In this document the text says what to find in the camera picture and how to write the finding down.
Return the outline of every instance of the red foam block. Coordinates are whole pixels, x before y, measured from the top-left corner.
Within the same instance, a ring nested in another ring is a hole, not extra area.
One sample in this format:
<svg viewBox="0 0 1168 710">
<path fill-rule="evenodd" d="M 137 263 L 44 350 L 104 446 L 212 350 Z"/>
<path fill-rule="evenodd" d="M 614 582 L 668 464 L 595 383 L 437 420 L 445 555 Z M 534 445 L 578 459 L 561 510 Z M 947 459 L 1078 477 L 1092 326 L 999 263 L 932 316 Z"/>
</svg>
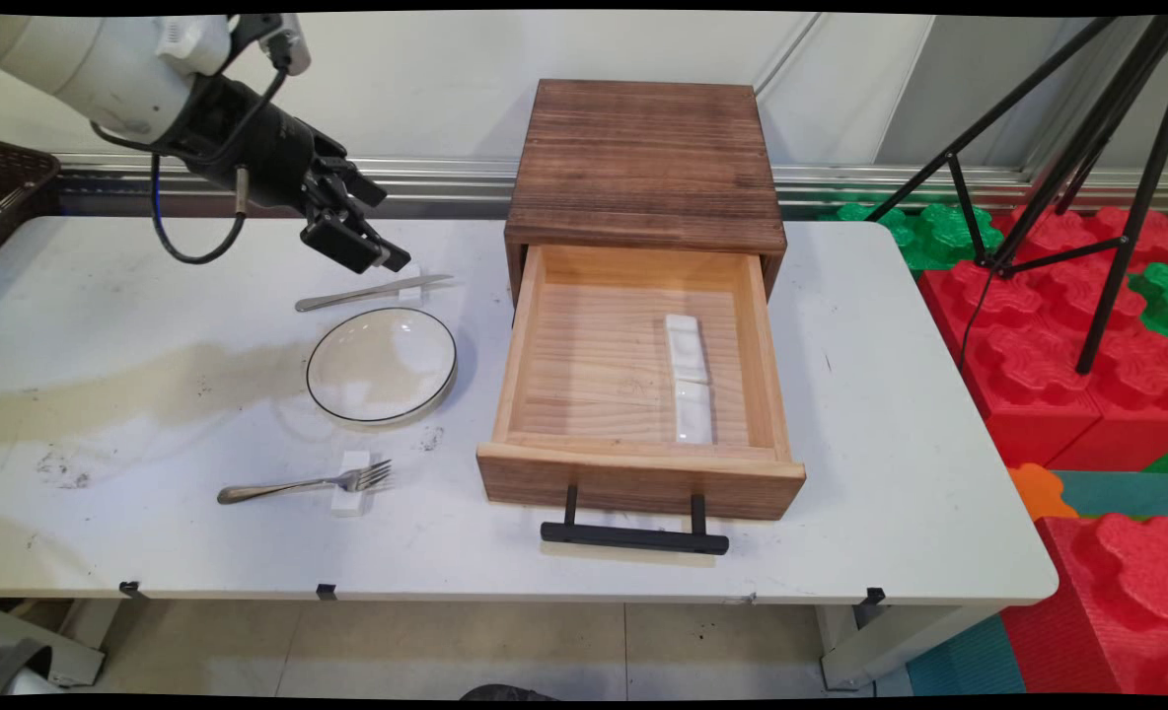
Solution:
<svg viewBox="0 0 1168 710">
<path fill-rule="evenodd" d="M 1093 325 L 1093 314 L 1097 312 L 1097 302 L 1101 300 L 1101 291 L 1106 287 L 1108 271 L 1108 262 L 1078 257 L 1041 266 L 1038 270 L 1023 271 L 1017 278 L 1026 279 L 1043 297 L 1040 314 L 1048 320 L 1050 327 L 1070 329 L 1071 335 L 1079 337 L 1083 346 L 1083 339 L 1089 335 L 1089 328 Z M 1125 279 L 1115 297 L 1114 308 L 1111 309 L 1107 330 L 1145 329 L 1145 325 L 1140 322 L 1145 307 L 1145 297 L 1131 291 Z"/>
<path fill-rule="evenodd" d="M 1168 337 L 1143 328 L 1106 333 L 1089 394 L 1101 418 L 1045 467 L 1140 472 L 1168 453 Z"/>
<path fill-rule="evenodd" d="M 1000 613 L 1027 692 L 1168 695 L 1168 517 L 1041 517 L 1057 593 Z"/>
<path fill-rule="evenodd" d="M 1103 207 L 1096 215 L 1085 220 L 1084 224 L 1096 238 L 1117 238 L 1124 235 L 1127 222 L 1128 211 L 1124 208 Z M 1114 255 L 1112 250 L 1104 251 L 1098 256 L 1098 260 L 1108 262 L 1112 255 Z M 1168 265 L 1168 221 L 1161 213 L 1148 210 L 1145 224 L 1140 227 L 1140 237 L 1133 251 L 1133 260 L 1128 263 L 1128 270 L 1139 273 L 1155 262 Z"/>
<path fill-rule="evenodd" d="M 926 271 L 918 288 L 953 359 L 986 271 L 961 262 Z M 961 377 L 1010 467 L 1049 461 L 1101 413 L 1076 375 L 1076 349 L 1040 318 L 1043 298 L 1021 279 L 994 279 L 974 320 Z"/>
<path fill-rule="evenodd" d="M 1000 222 L 1007 225 L 1008 229 L 1013 229 L 1013 225 L 1016 224 L 1024 209 L 1026 206 L 1014 207 L 1009 216 L 1002 217 Z M 1013 262 L 1014 264 L 1021 264 L 1031 259 L 1040 259 L 1041 257 L 1051 257 L 1076 246 L 1089 246 L 1093 242 L 1097 242 L 1097 235 L 1085 229 L 1083 217 L 1076 215 L 1076 213 L 1055 215 L 1054 208 L 1047 207 L 1040 214 L 1040 220 L 1036 220 L 1036 224 L 1031 227 L 1030 232 L 1027 232 L 1027 239 L 1023 239 L 1023 243 L 1018 246 Z"/>
</svg>

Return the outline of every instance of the wooden box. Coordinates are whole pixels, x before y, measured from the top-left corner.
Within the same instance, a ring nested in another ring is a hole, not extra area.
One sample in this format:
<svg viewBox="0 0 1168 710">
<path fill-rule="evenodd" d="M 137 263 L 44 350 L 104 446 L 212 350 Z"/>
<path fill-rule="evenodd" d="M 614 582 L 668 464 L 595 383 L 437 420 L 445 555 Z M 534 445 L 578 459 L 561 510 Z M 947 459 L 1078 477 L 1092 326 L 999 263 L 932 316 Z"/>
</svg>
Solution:
<svg viewBox="0 0 1168 710">
<path fill-rule="evenodd" d="M 505 237 L 515 302 L 533 244 L 757 255 L 771 293 L 786 232 L 755 92 L 541 81 Z"/>
<path fill-rule="evenodd" d="M 534 245 L 491 444 L 491 500 L 778 520 L 804 482 L 786 437 L 759 257 Z M 677 444 L 666 314 L 698 320 L 714 444 Z"/>
</svg>

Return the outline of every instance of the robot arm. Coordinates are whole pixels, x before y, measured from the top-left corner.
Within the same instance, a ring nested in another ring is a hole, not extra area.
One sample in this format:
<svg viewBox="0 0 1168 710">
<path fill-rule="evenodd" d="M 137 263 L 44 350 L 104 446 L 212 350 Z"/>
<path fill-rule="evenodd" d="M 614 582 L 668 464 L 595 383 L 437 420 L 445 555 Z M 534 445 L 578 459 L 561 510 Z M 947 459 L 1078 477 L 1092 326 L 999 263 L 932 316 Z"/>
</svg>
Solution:
<svg viewBox="0 0 1168 710">
<path fill-rule="evenodd" d="M 232 18 L 236 27 L 229 28 Z M 264 95 L 224 77 L 258 41 L 277 69 Z M 299 20 L 286 14 L 57 18 L 0 15 L 0 68 L 50 93 L 92 123 L 105 140 L 151 153 L 155 230 L 178 259 L 208 263 L 231 246 L 245 201 L 294 208 L 308 220 L 305 244 L 355 273 L 399 271 L 408 251 L 381 238 L 360 203 L 387 193 L 360 175 L 346 149 L 273 106 L 287 76 L 308 68 Z M 159 156 L 236 190 L 237 220 L 224 243 L 204 257 L 180 255 L 157 206 Z"/>
</svg>

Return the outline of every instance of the teal foam mat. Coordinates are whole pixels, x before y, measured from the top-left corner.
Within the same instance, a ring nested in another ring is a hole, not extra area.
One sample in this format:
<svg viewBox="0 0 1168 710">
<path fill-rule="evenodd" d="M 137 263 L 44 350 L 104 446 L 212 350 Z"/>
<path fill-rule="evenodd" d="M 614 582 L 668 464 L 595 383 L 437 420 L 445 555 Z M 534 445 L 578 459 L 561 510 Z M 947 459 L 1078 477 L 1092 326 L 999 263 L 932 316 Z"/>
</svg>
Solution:
<svg viewBox="0 0 1168 710">
<path fill-rule="evenodd" d="M 1168 516 L 1168 473 L 1054 472 L 1080 516 Z"/>
<path fill-rule="evenodd" d="M 909 661 L 913 695 L 1026 692 L 1000 614 Z"/>
</svg>

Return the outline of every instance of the white plate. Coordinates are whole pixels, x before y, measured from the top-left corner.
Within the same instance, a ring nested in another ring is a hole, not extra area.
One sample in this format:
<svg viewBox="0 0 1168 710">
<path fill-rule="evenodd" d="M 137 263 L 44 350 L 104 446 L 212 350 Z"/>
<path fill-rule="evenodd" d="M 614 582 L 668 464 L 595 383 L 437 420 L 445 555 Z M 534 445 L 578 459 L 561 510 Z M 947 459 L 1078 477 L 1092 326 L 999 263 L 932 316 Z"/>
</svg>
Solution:
<svg viewBox="0 0 1168 710">
<path fill-rule="evenodd" d="M 328 413 L 362 423 L 425 413 L 457 376 L 457 343 L 434 315 L 380 308 L 343 320 L 308 360 L 308 391 Z"/>
</svg>

